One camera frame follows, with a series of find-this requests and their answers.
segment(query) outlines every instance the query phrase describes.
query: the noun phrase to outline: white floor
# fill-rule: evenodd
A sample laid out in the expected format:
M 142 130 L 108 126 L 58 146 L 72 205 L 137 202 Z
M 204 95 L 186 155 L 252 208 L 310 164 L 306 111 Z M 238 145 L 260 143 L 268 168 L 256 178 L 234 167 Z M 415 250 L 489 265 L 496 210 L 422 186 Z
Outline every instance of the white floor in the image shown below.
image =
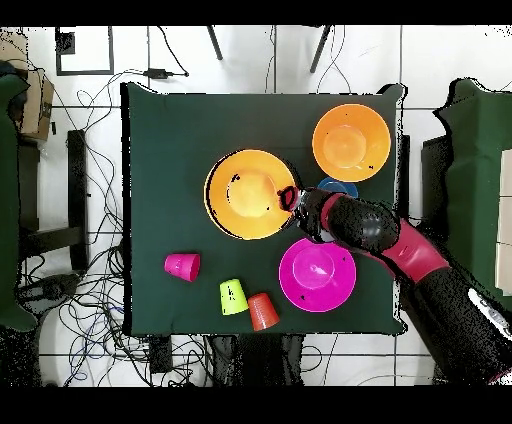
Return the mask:
M 204 92 L 204 93 L 263 93 L 269 60 L 273 55 L 273 45 L 269 39 L 270 26 L 216 26 L 223 61 L 215 56 L 206 27 L 165 27 L 169 44 L 177 58 L 190 73 L 190 77 L 169 78 L 166 81 L 148 81 L 147 78 L 123 75 L 111 85 L 110 91 L 114 106 L 119 106 L 119 83 L 137 81 L 161 93 Z M 375 93 L 383 85 L 401 82 L 408 88 L 405 99 L 404 133 L 411 136 L 410 162 L 410 214 L 421 216 L 421 165 L 420 149 L 424 140 L 443 135 L 441 123 L 432 110 L 442 106 L 447 98 L 449 83 L 459 77 L 477 78 L 488 89 L 501 89 L 512 80 L 512 57 L 507 54 L 512 49 L 512 37 L 508 27 L 489 26 L 347 26 L 343 49 L 337 59 L 339 69 L 345 74 L 352 92 Z M 41 229 L 49 229 L 67 224 L 67 155 L 66 134 L 73 129 L 68 113 L 77 128 L 86 125 L 89 115 L 96 120 L 108 112 L 109 97 L 103 90 L 94 101 L 94 108 L 86 108 L 89 98 L 109 80 L 109 76 L 56 76 L 55 40 L 53 28 L 23 28 L 29 39 L 29 59 L 37 67 L 43 67 L 48 78 L 55 84 L 61 101 L 54 96 L 52 121 L 56 124 L 56 134 L 50 135 L 41 148 L 39 217 Z M 106 61 L 106 29 L 91 30 L 75 28 L 75 58 L 63 59 L 63 69 L 104 69 Z M 309 93 L 317 90 L 318 81 L 331 63 L 330 51 L 332 33 L 318 64 L 315 74 L 309 68 L 315 53 L 322 29 L 303 26 L 278 26 L 277 34 L 277 92 Z M 343 26 L 336 27 L 333 55 L 336 55 L 343 39 Z M 156 27 L 113 27 L 115 72 L 127 69 L 146 70 L 165 68 L 180 72 L 179 67 L 167 50 L 161 32 Z M 268 76 L 268 92 L 273 91 L 273 64 Z M 326 74 L 320 92 L 347 92 L 347 85 L 334 67 Z M 121 120 L 119 108 L 88 133 L 87 140 L 92 148 L 111 159 L 115 166 L 113 191 L 117 204 L 122 208 L 121 198 Z M 88 158 L 88 174 L 100 182 L 105 190 L 107 183 L 98 167 Z M 105 160 L 99 160 L 106 170 L 107 177 L 112 169 Z M 89 229 L 94 239 L 103 217 L 103 196 L 98 187 L 89 184 L 88 199 Z M 91 245 L 91 257 L 106 249 L 112 239 L 120 239 L 112 234 L 114 227 L 107 222 L 102 233 Z M 56 271 L 70 270 L 67 249 L 45 255 L 46 264 L 39 274 L 51 275 Z M 39 259 L 29 260 L 31 269 Z M 91 273 L 104 271 L 105 261 L 100 261 Z M 114 297 L 122 300 L 122 291 Z M 70 315 L 73 311 L 63 308 L 61 317 L 54 310 L 45 320 L 40 343 L 41 371 L 45 381 L 53 380 L 62 384 L 70 375 L 69 352 L 77 329 Z M 77 313 L 86 317 L 88 310 Z M 84 328 L 93 321 L 87 319 Z M 323 382 L 325 367 L 332 349 L 335 335 L 308 335 L 305 345 L 316 346 L 322 356 L 313 348 L 303 351 L 302 368 L 314 367 L 304 372 L 302 377 L 307 385 L 320 385 Z M 177 345 L 188 340 L 185 336 L 175 337 Z M 79 352 L 74 363 L 80 358 Z M 175 361 L 184 361 L 189 349 L 177 350 Z M 334 355 L 329 364 L 326 385 L 413 385 L 430 384 L 433 361 L 416 331 L 409 331 L 395 340 L 382 335 L 340 335 Z M 89 357 L 81 371 L 87 374 L 83 381 L 74 380 L 71 386 L 97 385 L 98 380 L 111 366 L 107 356 Z M 195 368 L 192 382 L 202 382 L 204 371 L 199 364 Z M 130 361 L 117 363 L 110 372 L 110 381 L 104 379 L 102 386 L 142 385 Z M 160 382 L 161 376 L 155 378 Z

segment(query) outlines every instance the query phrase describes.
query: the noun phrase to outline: plug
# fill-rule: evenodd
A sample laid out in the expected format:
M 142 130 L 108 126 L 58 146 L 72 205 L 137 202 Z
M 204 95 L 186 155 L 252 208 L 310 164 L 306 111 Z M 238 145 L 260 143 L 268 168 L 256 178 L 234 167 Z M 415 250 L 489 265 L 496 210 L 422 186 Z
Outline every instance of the plug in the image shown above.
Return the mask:
M 144 71 L 142 75 L 151 79 L 167 79 L 169 76 L 174 74 L 172 72 L 167 72 L 165 69 L 149 68 L 147 71 Z

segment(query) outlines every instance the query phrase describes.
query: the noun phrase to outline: pink plate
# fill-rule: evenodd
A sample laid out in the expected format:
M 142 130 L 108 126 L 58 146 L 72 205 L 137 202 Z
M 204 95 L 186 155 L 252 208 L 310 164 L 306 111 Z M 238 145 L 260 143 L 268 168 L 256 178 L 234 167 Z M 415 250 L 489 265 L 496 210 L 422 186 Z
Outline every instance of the pink plate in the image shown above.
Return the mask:
M 356 264 L 350 252 L 334 243 L 294 243 L 279 265 L 284 294 L 297 308 L 327 312 L 345 302 L 356 283 Z

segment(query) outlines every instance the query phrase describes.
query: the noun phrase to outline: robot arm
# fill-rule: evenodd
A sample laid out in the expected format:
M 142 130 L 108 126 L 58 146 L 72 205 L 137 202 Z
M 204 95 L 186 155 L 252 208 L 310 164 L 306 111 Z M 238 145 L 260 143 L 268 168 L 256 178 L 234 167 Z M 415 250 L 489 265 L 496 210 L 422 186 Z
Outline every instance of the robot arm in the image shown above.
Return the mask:
M 409 222 L 380 204 L 340 193 L 288 187 L 279 195 L 281 207 L 293 211 L 314 241 L 327 241 L 328 234 L 402 277 L 415 326 L 450 381 L 512 384 L 507 313 Z

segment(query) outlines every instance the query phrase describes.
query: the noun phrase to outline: magenta cup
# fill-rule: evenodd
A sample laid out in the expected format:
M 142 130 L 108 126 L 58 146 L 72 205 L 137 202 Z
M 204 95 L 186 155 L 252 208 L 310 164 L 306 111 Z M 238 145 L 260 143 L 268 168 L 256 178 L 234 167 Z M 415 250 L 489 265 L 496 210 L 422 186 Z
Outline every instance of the magenta cup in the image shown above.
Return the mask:
M 164 269 L 174 277 L 191 283 L 199 274 L 199 264 L 197 253 L 173 253 L 165 258 Z
M 334 243 L 315 244 L 302 239 L 281 259 L 279 282 L 297 308 L 327 312 L 350 297 L 356 265 L 350 252 Z

